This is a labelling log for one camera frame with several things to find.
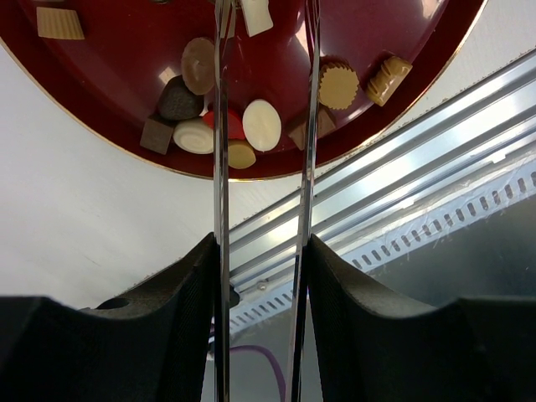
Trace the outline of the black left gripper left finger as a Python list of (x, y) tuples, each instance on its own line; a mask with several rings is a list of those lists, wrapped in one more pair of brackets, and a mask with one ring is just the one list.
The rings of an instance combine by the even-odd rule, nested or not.
[(4, 401), (198, 401), (213, 316), (215, 238), (95, 309), (1, 300)]

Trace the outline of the metal tongs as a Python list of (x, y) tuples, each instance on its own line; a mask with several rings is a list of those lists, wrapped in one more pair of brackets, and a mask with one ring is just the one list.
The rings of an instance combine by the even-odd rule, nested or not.
[[(301, 175), (300, 213), (296, 236), (296, 258), (292, 289), (289, 359), (287, 364), (286, 401), (302, 399), (302, 357), (307, 316), (307, 276), (305, 256), (312, 233), (312, 201), (317, 155), (318, 89), (320, 72), (320, 17), (318, 1), (305, 2), (308, 53), (311, 62), (309, 80), (306, 148)], [(216, 399), (230, 400), (229, 387), (229, 162), (228, 96), (225, 81), (226, 55), (235, 7), (231, 1), (215, 3), (215, 87), (214, 87), (214, 233), (219, 251), (219, 272), (214, 305)]]

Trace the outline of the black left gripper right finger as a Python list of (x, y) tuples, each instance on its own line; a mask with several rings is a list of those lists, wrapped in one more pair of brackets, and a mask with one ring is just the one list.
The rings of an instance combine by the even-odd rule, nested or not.
[(317, 237), (306, 268), (326, 401), (534, 400), (534, 299), (463, 297), (433, 307)]

